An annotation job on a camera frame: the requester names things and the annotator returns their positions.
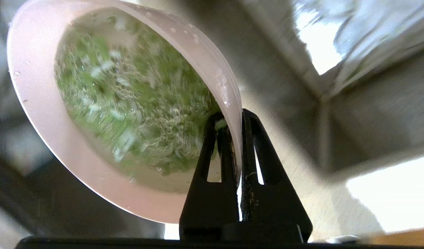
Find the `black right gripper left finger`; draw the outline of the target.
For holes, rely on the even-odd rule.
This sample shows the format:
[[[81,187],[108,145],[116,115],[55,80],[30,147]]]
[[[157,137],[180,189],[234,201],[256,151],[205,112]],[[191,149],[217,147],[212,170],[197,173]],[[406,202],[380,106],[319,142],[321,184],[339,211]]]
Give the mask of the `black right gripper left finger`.
[[[226,225],[239,221],[231,134],[227,127],[215,128],[223,118],[217,112],[206,122],[201,153],[180,216],[181,240],[218,241]],[[220,158],[221,181],[209,182],[215,148]]]

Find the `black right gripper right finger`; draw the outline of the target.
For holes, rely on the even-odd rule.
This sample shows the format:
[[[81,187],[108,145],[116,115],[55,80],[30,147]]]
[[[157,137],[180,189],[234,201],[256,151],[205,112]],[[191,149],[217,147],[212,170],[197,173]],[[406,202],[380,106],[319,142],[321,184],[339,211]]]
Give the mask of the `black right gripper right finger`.
[[[261,120],[247,109],[242,138],[241,210],[250,235],[263,241],[307,242],[313,224]]]

